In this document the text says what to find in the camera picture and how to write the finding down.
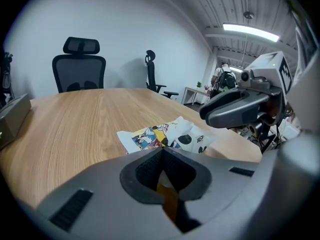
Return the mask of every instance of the wooden table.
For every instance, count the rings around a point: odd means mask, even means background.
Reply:
[[[192,105],[195,103],[197,94],[201,94],[201,95],[205,95],[205,96],[210,97],[210,94],[208,94],[208,93],[206,93],[206,92],[204,92],[202,90],[197,90],[197,89],[193,89],[193,88],[190,88],[190,87],[186,87],[184,89],[184,93],[183,93],[183,97],[182,97],[182,100],[181,100],[181,104],[185,104],[185,99],[186,99],[186,95],[187,95],[188,91],[193,92],[192,99],[191,99],[191,104]]]
[[[118,131],[134,132],[182,116],[209,129],[205,154],[259,162],[258,146],[231,130],[214,129],[194,110],[148,89],[81,90],[31,101],[18,138],[0,154],[0,169],[17,198],[32,207],[95,163],[125,156]]]

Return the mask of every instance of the ceiling light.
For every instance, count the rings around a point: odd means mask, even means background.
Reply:
[[[236,71],[236,72],[240,72],[240,73],[242,73],[242,70],[237,69],[237,68],[232,67],[232,66],[230,66],[230,67],[229,67],[229,69],[231,69],[231,70],[233,70],[233,71]]]
[[[224,30],[228,30],[228,31],[238,31],[238,32],[256,35],[262,38],[269,39],[274,42],[278,41],[279,39],[279,36],[275,34],[272,34],[267,31],[263,31],[254,27],[249,27],[249,26],[236,25],[236,24],[223,24],[223,28]]]

